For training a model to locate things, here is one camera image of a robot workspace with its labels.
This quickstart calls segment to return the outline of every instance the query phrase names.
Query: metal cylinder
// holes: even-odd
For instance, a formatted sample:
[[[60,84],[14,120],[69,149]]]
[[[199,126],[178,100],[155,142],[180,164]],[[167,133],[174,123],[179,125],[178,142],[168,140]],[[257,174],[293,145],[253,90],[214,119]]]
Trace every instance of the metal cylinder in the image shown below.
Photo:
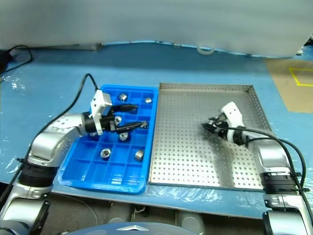
[[[204,222],[198,213],[177,211],[177,225],[199,235],[205,235]]]
[[[301,214],[297,211],[268,211],[263,215],[263,224],[268,234],[307,234]]]
[[[129,222],[132,216],[132,207],[127,203],[114,202],[106,216],[106,223]]]
[[[141,162],[143,160],[143,155],[144,152],[142,150],[137,150],[137,152],[135,153],[135,159]]]

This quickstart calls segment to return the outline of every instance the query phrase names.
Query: blue plastic tray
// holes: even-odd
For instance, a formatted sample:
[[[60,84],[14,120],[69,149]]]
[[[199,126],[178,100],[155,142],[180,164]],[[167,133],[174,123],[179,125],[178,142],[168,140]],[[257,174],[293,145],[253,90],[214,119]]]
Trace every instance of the blue plastic tray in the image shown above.
[[[158,90],[118,85],[105,85],[101,90],[111,95],[113,105],[130,103],[139,106],[136,111],[115,113],[116,116],[122,116],[120,125],[146,120],[149,128],[131,131],[130,137],[124,142],[119,139],[117,133],[111,132],[77,139],[61,166],[58,181],[62,185],[75,188],[139,194],[146,188]],[[119,100],[120,94],[127,95],[126,102]],[[147,97],[152,99],[152,103],[145,102]],[[100,157],[100,152],[104,148],[111,149],[108,160]],[[144,150],[142,162],[134,158],[135,152],[139,149]]]

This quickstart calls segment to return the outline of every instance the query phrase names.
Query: floor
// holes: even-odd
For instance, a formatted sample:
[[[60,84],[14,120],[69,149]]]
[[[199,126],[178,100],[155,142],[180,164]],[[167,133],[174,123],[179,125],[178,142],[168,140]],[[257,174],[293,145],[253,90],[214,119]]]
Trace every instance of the floor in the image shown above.
[[[68,197],[52,194],[49,216],[41,234],[60,235],[96,225],[96,219],[89,207],[94,210],[98,225],[105,223],[110,202],[87,198]],[[262,235],[262,221],[256,219],[235,218],[203,214],[206,235]],[[175,224],[175,211],[152,207],[148,216],[137,213],[133,221],[159,222]]]

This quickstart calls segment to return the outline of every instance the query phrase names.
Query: robotic arm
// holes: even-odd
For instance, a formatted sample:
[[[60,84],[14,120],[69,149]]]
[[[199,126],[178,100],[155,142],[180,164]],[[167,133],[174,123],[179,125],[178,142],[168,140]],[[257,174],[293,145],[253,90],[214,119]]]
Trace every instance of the robotic arm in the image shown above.
[[[136,105],[113,106],[109,94],[96,90],[91,114],[63,115],[45,128],[33,141],[18,181],[13,185],[0,212],[0,234],[25,235],[40,232],[48,215],[46,199],[52,182],[74,140],[87,133],[125,133],[146,128],[148,123],[132,122],[119,126],[115,112],[128,112]]]
[[[305,195],[297,186],[297,175],[285,150],[279,142],[269,138],[274,136],[273,133],[246,129],[242,114],[234,102],[222,107],[221,114],[210,118],[203,127],[231,143],[242,145],[246,142],[245,146],[254,153],[265,191],[264,203],[272,209],[263,213],[265,234],[313,235],[310,206],[305,203]]]

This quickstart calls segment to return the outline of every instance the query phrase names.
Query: perforated metal tray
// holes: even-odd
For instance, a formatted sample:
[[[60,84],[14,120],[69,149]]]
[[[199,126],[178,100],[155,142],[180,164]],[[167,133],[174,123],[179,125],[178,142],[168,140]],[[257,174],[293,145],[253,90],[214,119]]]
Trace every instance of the perforated metal tray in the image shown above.
[[[150,183],[262,189],[252,153],[201,127],[231,101],[246,126],[270,130],[253,86],[160,85]]]

